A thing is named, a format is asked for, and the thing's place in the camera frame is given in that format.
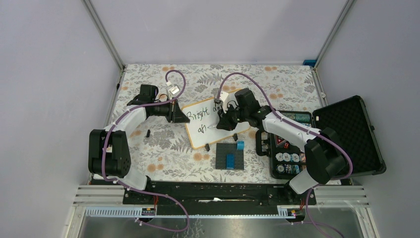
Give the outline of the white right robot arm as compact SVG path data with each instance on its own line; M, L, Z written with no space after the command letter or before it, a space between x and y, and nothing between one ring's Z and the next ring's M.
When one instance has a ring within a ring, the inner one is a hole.
M227 92L221 92L215 98L215 105L219 107L217 129L232 131L237 124L247 122L251 127L285 139L304 152L306 168L293 177L284 190L288 203L297 204L303 199L304 192L326 184L351 165L351 159L340 147L340 138L333 129L303 126L270 105L260 105L248 88L235 92L234 98L234 106L229 104L231 99Z

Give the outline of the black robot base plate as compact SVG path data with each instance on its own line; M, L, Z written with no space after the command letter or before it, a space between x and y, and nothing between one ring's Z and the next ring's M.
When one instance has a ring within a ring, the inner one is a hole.
M289 186L264 183L152 181L147 194L125 190L124 205L151 205L158 215L277 215L278 206L316 205L315 194L296 194Z

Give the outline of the yellow framed whiteboard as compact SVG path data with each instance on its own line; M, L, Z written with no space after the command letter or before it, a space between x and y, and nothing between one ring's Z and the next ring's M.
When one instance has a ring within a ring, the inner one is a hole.
M202 148L206 144L216 143L233 136L235 133L242 133L250 129L247 122L237 124L232 131L207 128L209 125L216 125L219 122L217 112L221 108L222 106L214 103L213 97L181 108L182 112L190 119L190 122L186 123L185 126L193 149Z

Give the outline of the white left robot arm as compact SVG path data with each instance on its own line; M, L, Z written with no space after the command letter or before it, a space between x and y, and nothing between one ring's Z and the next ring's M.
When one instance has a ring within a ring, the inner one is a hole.
M158 101L158 88L142 84L140 92L127 104L126 111L103 129L94 129L89 135L88 169L106 181L123 183L135 189L135 198L143 204L152 201L154 191L147 186L148 177L131 167L128 137L150 116L164 117L169 123L189 123L181 111L177 98L184 89L167 84L166 101Z

